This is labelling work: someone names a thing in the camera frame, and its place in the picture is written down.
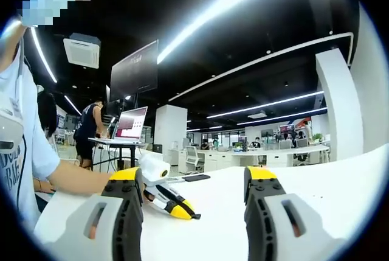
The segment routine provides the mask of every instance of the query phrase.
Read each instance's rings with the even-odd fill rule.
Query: black phone
[[[184,179],[186,182],[200,181],[200,180],[205,180],[205,179],[209,179],[209,178],[211,178],[211,176],[204,175],[204,174],[182,177],[182,179]]]

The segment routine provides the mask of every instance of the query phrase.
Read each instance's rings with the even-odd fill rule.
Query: ceiling air conditioner
[[[265,111],[261,111],[261,112],[256,113],[256,114],[248,115],[248,117],[251,119],[259,119],[259,118],[267,117],[267,115],[266,115]]]
[[[69,63],[98,69],[101,41],[93,36],[73,33],[63,40]]]

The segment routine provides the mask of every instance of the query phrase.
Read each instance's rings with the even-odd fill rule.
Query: laptop
[[[122,112],[116,124],[112,139],[90,139],[102,144],[141,144],[142,129],[145,123],[147,107]]]

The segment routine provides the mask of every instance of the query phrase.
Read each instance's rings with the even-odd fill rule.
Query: white desk
[[[254,159],[258,156],[266,156],[268,167],[291,167],[294,154],[313,152],[324,153],[324,162],[328,162],[328,151],[329,147],[316,145],[285,150],[265,150],[263,148],[257,148],[255,151],[241,151],[236,153],[233,151],[198,150],[197,153],[204,157],[204,171],[211,172],[228,167],[253,165]]]
[[[388,151],[389,144],[344,161],[270,170],[286,193],[296,193],[320,214],[329,235],[349,239],[361,221],[369,220],[366,214],[382,194]],[[211,178],[207,180],[172,184],[196,213],[202,214],[198,221],[173,218],[145,205],[142,261],[181,261],[182,256],[186,261],[247,260],[243,171],[242,167],[233,167],[208,173]],[[57,192],[36,224],[38,239],[55,241],[63,233],[68,216],[85,199]]]

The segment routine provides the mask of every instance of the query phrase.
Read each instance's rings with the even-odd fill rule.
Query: computer monitor
[[[110,101],[157,88],[158,40],[112,67]]]
[[[115,138],[139,141],[146,113],[147,107],[122,112],[117,123]]]
[[[273,129],[261,130],[261,137],[273,136]]]

